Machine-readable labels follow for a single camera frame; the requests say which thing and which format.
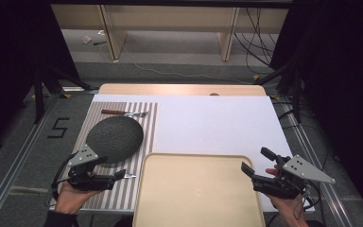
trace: black cloth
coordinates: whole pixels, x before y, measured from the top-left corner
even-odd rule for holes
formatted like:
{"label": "black cloth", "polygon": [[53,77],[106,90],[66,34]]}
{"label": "black cloth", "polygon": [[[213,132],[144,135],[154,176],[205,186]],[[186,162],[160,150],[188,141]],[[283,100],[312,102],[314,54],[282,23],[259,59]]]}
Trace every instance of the black cloth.
{"label": "black cloth", "polygon": [[72,227],[77,217],[77,215],[67,215],[55,211],[48,211],[43,227]]}

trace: person's left hand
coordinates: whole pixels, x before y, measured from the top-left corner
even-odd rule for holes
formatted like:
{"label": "person's left hand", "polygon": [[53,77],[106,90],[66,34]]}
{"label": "person's left hand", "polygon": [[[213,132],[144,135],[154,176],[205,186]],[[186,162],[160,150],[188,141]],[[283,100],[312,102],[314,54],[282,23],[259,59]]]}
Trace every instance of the person's left hand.
{"label": "person's left hand", "polygon": [[84,202],[102,191],[81,191],[72,187],[68,182],[63,182],[55,206],[55,212],[63,214],[76,214]]}

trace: black sleeve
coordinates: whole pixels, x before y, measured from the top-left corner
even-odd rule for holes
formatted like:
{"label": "black sleeve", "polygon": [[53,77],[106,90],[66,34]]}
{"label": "black sleeve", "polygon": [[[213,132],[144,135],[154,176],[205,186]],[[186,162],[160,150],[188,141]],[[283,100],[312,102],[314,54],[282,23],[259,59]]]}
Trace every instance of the black sleeve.
{"label": "black sleeve", "polygon": [[77,217],[77,215],[66,215],[55,211],[48,211],[43,227],[72,227]]}
{"label": "black sleeve", "polygon": [[325,227],[322,223],[317,220],[308,220],[307,224],[309,227]]}

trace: black round plate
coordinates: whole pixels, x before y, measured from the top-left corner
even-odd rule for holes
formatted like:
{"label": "black round plate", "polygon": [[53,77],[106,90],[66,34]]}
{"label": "black round plate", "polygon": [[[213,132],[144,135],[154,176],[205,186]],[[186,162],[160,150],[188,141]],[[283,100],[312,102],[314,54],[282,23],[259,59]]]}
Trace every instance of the black round plate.
{"label": "black round plate", "polygon": [[87,145],[110,164],[120,163],[138,151],[144,132],[140,123],[127,116],[111,116],[98,122],[87,135]]}

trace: striped placemat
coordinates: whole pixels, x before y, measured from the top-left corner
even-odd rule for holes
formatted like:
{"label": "striped placemat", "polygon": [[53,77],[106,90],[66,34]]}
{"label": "striped placemat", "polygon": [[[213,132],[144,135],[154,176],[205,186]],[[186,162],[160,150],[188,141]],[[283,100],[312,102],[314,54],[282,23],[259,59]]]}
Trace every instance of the striped placemat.
{"label": "striped placemat", "polygon": [[118,164],[106,164],[97,166],[95,172],[99,175],[112,175],[116,171],[126,169],[128,173],[137,177],[123,179],[114,184],[113,190],[106,190],[90,198],[83,206],[82,210],[112,210],[112,212],[132,212],[135,208],[137,198],[137,188],[141,165],[144,157],[152,152],[155,123],[157,122],[158,103],[152,102],[92,102],[87,113],[83,126],[81,127],[78,140],[73,152],[81,149],[86,141],[88,132],[99,121],[113,115],[102,114],[101,110],[120,110],[126,112],[149,112],[146,117],[133,117],[144,130],[144,140],[140,149],[129,159]]}

